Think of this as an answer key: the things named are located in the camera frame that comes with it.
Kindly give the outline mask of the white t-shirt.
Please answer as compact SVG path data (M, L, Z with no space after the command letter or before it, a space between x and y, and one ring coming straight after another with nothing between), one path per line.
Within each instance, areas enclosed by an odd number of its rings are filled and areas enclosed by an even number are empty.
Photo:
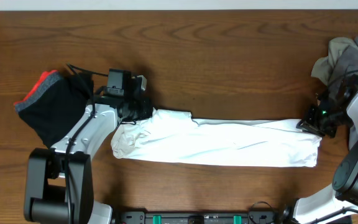
M298 119L196 119L190 112L154 110L123 124L112 137L118 159L213 166L314 167L321 137L296 128Z

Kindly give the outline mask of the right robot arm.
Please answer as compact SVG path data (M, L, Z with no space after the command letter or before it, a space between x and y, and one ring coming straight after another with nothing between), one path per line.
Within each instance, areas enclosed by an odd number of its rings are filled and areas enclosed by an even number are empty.
M358 93L346 108L358 134ZM335 171L332 184L296 201L288 223L330 223L358 214L358 140Z

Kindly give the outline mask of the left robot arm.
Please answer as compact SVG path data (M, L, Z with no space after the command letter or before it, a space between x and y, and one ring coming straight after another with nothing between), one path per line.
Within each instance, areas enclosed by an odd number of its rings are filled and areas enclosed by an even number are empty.
M24 217L35 223L112 223L112 207L94 199L91 161L121 124L152 115L147 80L111 70L108 83L94 88L92 76L41 74L15 104L19 117L40 137L27 163Z

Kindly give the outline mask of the olive grey garment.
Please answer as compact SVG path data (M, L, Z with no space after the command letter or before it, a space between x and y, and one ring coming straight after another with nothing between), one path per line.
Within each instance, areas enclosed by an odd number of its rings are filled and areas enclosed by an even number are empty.
M358 50L357 44L347 37L336 37L328 43L328 55L319 58L313 65L311 76L318 78L326 86L340 56L349 48Z

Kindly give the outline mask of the folded black garment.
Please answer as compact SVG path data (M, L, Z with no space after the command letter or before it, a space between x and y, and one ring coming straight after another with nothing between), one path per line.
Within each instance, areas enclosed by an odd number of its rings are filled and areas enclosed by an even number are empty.
M90 74L61 76L35 103L18 113L47 147L65 137L80 120L94 87Z

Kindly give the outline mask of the folded grey garment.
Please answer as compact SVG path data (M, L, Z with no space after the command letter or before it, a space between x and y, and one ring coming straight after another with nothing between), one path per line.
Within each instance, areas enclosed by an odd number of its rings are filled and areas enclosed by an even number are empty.
M25 102L19 103L18 105L14 106L16 113L19 113L20 111L26 109L27 107L35 103L52 85L54 85L61 79L62 76L60 75L59 71L49 76L28 100L25 100Z

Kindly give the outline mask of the folded red garment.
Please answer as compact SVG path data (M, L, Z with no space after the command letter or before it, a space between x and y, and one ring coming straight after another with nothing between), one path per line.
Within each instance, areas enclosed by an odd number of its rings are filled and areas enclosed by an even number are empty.
M15 105L18 105L19 103L23 103L23 102L25 102L25 100L28 100L38 89L39 89L39 87L40 87L40 85L49 77L49 76L51 76L52 74L54 74L54 73L57 73L58 71L57 70L51 70L51 71L44 71L42 74L41 74L41 76L40 76L40 78L38 79L38 81L35 83L35 85L32 87L32 89L31 89L31 91L30 92L28 92L28 94L26 94L26 96L22 99L22 100L20 100L20 101L16 101L15 103L14 103L14 106Z

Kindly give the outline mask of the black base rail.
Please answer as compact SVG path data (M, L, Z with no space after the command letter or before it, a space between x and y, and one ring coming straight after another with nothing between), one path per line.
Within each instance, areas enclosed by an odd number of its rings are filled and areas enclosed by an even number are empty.
M276 212L269 208L251 208L248 212L175 213L175 212L121 212L111 223L117 224L268 224L283 223L290 211Z

